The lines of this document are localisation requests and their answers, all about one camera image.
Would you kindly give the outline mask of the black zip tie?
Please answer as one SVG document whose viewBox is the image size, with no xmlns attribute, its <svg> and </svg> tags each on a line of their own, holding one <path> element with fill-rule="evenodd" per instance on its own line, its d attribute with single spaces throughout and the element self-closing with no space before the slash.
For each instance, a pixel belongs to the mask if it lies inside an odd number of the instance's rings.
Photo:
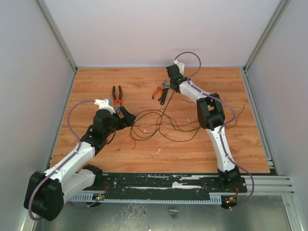
<svg viewBox="0 0 308 231">
<path fill-rule="evenodd" d="M 164 110 L 162 111 L 161 116 L 160 116 L 161 118 L 165 115 L 166 109 L 167 109 L 167 107 L 168 107 L 168 105 L 169 105 L 169 103 L 170 103 L 170 101 L 171 101 L 171 99 L 172 99 L 172 97 L 173 97 L 174 92 L 175 92 L 175 90 L 172 90 L 172 94 L 171 94 L 171 96 L 170 96 L 170 98 L 169 98 L 169 100 L 168 100 L 168 102 L 167 102 L 167 104 L 166 104 Z"/>
</svg>

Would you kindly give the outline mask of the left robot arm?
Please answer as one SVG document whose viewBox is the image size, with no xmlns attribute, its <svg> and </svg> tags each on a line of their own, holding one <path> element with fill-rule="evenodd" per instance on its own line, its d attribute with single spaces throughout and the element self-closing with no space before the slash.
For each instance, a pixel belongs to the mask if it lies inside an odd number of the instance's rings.
<svg viewBox="0 0 308 231">
<path fill-rule="evenodd" d="M 136 119 L 123 106 L 120 117 L 111 106 L 101 106 L 86 133 L 77 139 L 76 147 L 58 164 L 44 172 L 34 172 L 28 183 L 24 208 L 33 220 L 54 220 L 73 196 L 91 187 L 103 186 L 101 169 L 82 168 L 109 144 L 108 137 L 118 130 L 131 127 Z"/>
</svg>

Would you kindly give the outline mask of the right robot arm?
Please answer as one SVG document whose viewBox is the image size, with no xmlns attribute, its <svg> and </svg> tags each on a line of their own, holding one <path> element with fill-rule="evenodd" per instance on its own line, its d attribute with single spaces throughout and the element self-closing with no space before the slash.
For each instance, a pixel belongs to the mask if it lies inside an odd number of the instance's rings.
<svg viewBox="0 0 308 231">
<path fill-rule="evenodd" d="M 238 184 L 241 175 L 227 142 L 222 100 L 218 94 L 210 94 L 184 77 L 177 64 L 166 67 L 166 70 L 170 88 L 196 103 L 198 122 L 208 133 L 216 154 L 219 188 L 229 192 Z"/>
</svg>

